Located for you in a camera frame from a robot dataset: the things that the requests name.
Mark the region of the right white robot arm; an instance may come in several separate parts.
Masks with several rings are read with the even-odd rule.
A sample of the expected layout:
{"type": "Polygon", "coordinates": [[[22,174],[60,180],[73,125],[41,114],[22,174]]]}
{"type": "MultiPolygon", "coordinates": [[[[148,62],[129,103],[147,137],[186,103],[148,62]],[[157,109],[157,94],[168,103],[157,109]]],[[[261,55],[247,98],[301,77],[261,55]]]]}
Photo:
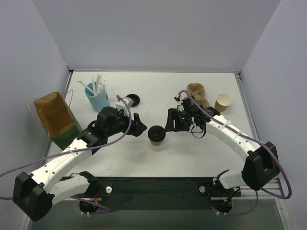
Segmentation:
{"type": "Polygon", "coordinates": [[[225,170],[213,178],[213,191],[217,195],[222,196],[229,189],[244,185],[259,191],[280,173],[275,162],[276,147],[272,143],[261,146],[251,140],[213,107],[204,109],[191,98],[180,95],[174,99],[178,106],[168,110],[165,132],[181,132],[190,127],[199,127],[204,134],[210,133],[219,138],[244,162],[241,170],[225,170]]]}

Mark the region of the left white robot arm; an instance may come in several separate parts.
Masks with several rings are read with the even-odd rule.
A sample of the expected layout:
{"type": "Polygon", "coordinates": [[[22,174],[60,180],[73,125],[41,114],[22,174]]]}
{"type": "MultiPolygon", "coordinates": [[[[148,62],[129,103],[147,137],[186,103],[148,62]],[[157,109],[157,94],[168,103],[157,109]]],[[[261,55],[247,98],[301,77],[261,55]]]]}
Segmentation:
{"type": "Polygon", "coordinates": [[[108,138],[123,133],[140,136],[147,129],[138,113],[105,107],[98,113],[66,151],[31,173],[21,172],[15,179],[12,201],[32,220],[44,217],[56,203],[76,194],[92,197],[97,192],[97,179],[81,172],[66,181],[60,179],[83,160],[108,146],[108,138]]]}

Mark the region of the brown paper coffee cup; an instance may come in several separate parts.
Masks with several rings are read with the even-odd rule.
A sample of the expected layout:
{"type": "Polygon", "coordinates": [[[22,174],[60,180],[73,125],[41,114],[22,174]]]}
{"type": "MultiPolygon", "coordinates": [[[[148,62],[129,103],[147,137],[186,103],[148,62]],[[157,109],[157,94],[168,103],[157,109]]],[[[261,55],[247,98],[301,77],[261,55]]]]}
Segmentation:
{"type": "Polygon", "coordinates": [[[160,146],[160,145],[163,143],[162,140],[160,140],[160,141],[150,140],[150,142],[151,142],[151,144],[152,144],[153,146],[160,146]]]}

